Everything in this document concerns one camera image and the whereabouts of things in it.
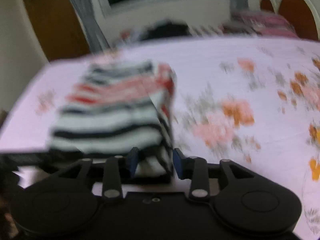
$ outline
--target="striped sweater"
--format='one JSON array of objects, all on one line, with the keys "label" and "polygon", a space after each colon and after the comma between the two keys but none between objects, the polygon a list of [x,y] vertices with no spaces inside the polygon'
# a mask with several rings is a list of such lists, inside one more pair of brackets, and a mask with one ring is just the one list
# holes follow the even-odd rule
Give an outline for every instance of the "striped sweater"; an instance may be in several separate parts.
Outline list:
[{"label": "striped sweater", "polygon": [[172,159],[173,80],[171,68],[162,63],[90,66],[52,127],[51,150],[103,158],[138,147],[137,174],[165,173]]}]

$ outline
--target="black stripe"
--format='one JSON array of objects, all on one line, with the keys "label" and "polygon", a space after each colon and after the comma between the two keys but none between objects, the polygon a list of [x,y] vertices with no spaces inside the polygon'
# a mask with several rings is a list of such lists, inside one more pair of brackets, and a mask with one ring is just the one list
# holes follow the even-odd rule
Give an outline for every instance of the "black stripe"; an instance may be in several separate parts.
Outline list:
[{"label": "black stripe", "polygon": [[169,170],[167,163],[164,161],[164,159],[159,154],[156,155],[156,159],[158,160],[158,162],[162,166],[162,168],[164,168],[165,172],[167,174],[171,174],[171,171]]},{"label": "black stripe", "polygon": [[110,82],[107,81],[107,80],[96,80],[91,76],[85,76],[83,78],[83,81],[85,83],[90,83],[90,84],[94,84],[94,85],[97,85],[97,86],[102,86],[102,85],[103,86],[108,86],[108,85],[110,85]]},{"label": "black stripe", "polygon": [[164,129],[167,131],[167,134],[170,137],[171,129],[169,128],[167,122],[165,121],[165,119],[161,115],[158,115],[158,119],[159,119],[160,124],[164,127]]},{"label": "black stripe", "polygon": [[144,108],[146,106],[153,106],[153,102],[149,99],[148,101],[135,103],[123,103],[120,105],[113,105],[113,106],[106,106],[101,107],[98,109],[90,109],[90,110],[81,110],[77,108],[67,108],[62,109],[60,111],[61,114],[80,114],[80,115],[96,115],[96,114],[105,114],[111,111],[119,111],[122,109],[131,110],[131,109],[137,109],[137,108]]},{"label": "black stripe", "polygon": [[119,135],[124,135],[125,133],[133,132],[140,128],[152,128],[162,135],[161,125],[160,124],[133,124],[130,126],[126,126],[125,128],[121,128],[114,131],[103,131],[103,132],[69,132],[63,130],[56,130],[53,132],[52,136],[65,138],[65,139],[103,139],[103,138],[111,138]]},{"label": "black stripe", "polygon": [[147,63],[143,67],[137,67],[134,66],[132,68],[116,68],[116,69],[102,69],[99,67],[96,67],[91,70],[92,74],[96,73],[103,77],[110,77],[110,78],[125,78],[130,77],[138,74],[145,74],[145,73],[151,73],[153,72],[153,66],[151,63]]},{"label": "black stripe", "polygon": [[162,138],[161,143],[167,151],[168,151],[168,149],[172,149],[172,146],[168,144],[167,140],[164,137]]}]

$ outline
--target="mattress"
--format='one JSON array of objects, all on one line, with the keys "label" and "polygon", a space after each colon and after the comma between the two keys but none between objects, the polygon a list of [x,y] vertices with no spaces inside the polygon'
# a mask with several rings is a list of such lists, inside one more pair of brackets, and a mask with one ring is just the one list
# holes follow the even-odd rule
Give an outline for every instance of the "mattress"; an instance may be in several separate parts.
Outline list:
[{"label": "mattress", "polygon": [[[289,188],[303,205],[294,233],[316,240],[319,55],[316,42],[206,38],[147,42],[118,54],[57,61],[44,67],[17,101],[1,131],[0,151],[20,157],[30,151],[45,154],[58,109],[93,62],[166,62],[177,77],[171,112],[174,147],[209,163],[231,159]],[[43,95],[50,101],[39,114]]]}]

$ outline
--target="orange flower print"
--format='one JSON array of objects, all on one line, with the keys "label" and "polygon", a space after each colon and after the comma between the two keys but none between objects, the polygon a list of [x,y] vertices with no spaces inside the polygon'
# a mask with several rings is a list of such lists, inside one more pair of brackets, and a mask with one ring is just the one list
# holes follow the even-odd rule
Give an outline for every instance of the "orange flower print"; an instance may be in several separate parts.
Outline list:
[{"label": "orange flower print", "polygon": [[291,104],[296,107],[297,106],[297,100],[296,99],[291,99]]},{"label": "orange flower print", "polygon": [[315,159],[311,159],[309,166],[312,172],[312,180],[318,181],[320,178],[320,164]]},{"label": "orange flower print", "polygon": [[280,97],[281,100],[287,101],[287,96],[286,96],[286,94],[284,92],[279,90],[278,91],[278,96]]},{"label": "orange flower print", "polygon": [[251,59],[238,58],[238,64],[244,71],[254,72],[255,63]]},{"label": "orange flower print", "polygon": [[247,162],[247,163],[251,163],[251,156],[250,155],[244,155],[244,160]]},{"label": "orange flower print", "polygon": [[225,101],[222,103],[225,116],[233,117],[235,127],[242,125],[253,125],[254,118],[250,105],[245,100]]},{"label": "orange flower print", "polygon": [[302,95],[303,95],[302,90],[301,90],[301,87],[300,87],[300,85],[299,85],[297,82],[294,82],[294,81],[290,80],[290,86],[291,86],[293,92],[294,92],[297,96],[302,96]]},{"label": "orange flower print", "polygon": [[193,135],[201,138],[207,147],[213,148],[232,141],[234,131],[232,123],[223,114],[212,114],[208,116],[207,124],[193,127]]},{"label": "orange flower print", "polygon": [[308,83],[308,78],[306,75],[302,74],[301,72],[294,73],[294,77],[296,81],[298,81],[303,87]]},{"label": "orange flower print", "polygon": [[320,59],[313,58],[312,62],[313,62],[313,65],[315,65],[320,70]]},{"label": "orange flower print", "polygon": [[305,86],[302,87],[304,97],[320,110],[320,89],[317,87]]},{"label": "orange flower print", "polygon": [[309,132],[310,132],[310,136],[311,136],[312,141],[316,141],[316,139],[317,139],[317,128],[314,127],[312,124],[310,124]]},{"label": "orange flower print", "polygon": [[255,150],[257,150],[257,151],[261,150],[261,145],[260,145],[260,143],[258,143],[256,141],[254,136],[249,137],[249,138],[247,137],[244,141],[245,141],[246,144],[250,144],[251,147],[253,147]]}]

